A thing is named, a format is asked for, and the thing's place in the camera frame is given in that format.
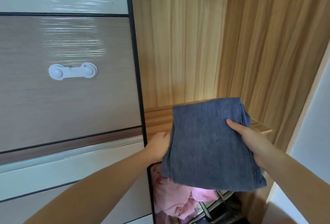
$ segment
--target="cabinet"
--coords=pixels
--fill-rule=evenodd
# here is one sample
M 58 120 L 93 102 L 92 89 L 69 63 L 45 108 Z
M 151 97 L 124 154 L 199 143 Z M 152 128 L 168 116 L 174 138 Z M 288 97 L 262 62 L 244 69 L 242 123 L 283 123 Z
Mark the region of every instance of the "cabinet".
M 286 150 L 330 39 L 330 0 L 133 0 L 145 111 L 241 97 Z M 270 185 L 245 195 L 260 223 Z

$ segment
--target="wall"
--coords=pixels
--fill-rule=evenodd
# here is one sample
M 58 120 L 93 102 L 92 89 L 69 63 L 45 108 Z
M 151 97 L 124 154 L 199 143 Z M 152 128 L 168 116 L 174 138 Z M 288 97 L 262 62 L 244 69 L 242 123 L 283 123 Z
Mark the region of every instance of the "wall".
M 330 184 L 329 98 L 330 62 L 328 61 L 290 155 Z M 277 223 L 288 216 L 297 224 L 307 223 L 283 191 L 276 186 L 263 224 Z

